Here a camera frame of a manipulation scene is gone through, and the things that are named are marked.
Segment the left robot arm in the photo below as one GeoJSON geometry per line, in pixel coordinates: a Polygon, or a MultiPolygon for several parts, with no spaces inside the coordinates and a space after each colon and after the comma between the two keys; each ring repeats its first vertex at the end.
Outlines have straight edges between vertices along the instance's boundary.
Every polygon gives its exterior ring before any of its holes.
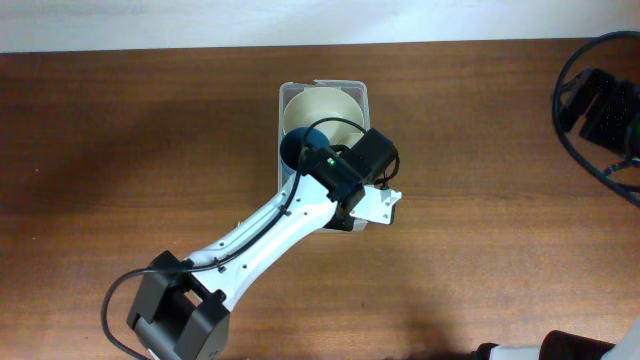
{"type": "Polygon", "coordinates": [[[379,131],[302,156],[280,192],[219,241],[183,260],[164,251],[150,262],[127,324],[154,358],[218,358],[239,299],[298,241],[320,229],[392,222],[401,195],[378,186],[398,151],[379,131]]]}

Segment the blue cup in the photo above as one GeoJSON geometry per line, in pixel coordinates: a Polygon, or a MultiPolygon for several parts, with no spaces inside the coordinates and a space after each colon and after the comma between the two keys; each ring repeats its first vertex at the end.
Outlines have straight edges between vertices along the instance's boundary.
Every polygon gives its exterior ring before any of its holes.
{"type": "MultiPolygon", "coordinates": [[[[295,128],[289,131],[280,142],[280,161],[285,173],[288,175],[293,174],[297,169],[302,149],[301,143],[306,131],[307,127],[295,128]]],[[[312,129],[306,137],[306,144],[318,148],[329,146],[330,141],[321,131],[312,129]]]]}

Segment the beige cup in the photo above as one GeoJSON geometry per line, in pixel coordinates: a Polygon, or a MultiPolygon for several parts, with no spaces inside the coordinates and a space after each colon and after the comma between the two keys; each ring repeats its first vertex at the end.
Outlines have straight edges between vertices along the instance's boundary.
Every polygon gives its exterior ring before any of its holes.
{"type": "Polygon", "coordinates": [[[350,149],[362,137],[363,137],[363,133],[362,132],[346,134],[342,138],[340,138],[335,144],[332,144],[331,148],[334,151],[342,151],[342,150],[345,150],[345,149],[350,149]]]}

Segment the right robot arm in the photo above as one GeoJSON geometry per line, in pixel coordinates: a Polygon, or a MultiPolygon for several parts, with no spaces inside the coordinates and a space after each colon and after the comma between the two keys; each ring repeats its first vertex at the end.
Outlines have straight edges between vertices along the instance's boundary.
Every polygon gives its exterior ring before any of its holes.
{"type": "Polygon", "coordinates": [[[624,157],[639,157],[639,85],[597,68],[581,71],[560,88],[559,122],[570,132],[580,117],[579,135],[624,157]]]}

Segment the cream bowl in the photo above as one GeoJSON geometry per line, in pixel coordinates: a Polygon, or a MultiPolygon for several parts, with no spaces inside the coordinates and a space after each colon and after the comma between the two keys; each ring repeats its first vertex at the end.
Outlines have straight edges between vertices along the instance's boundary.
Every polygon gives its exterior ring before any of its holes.
{"type": "Polygon", "coordinates": [[[341,118],[365,128],[363,111],[352,96],[337,88],[313,87],[302,90],[285,105],[283,134],[324,118],[341,118]]]}

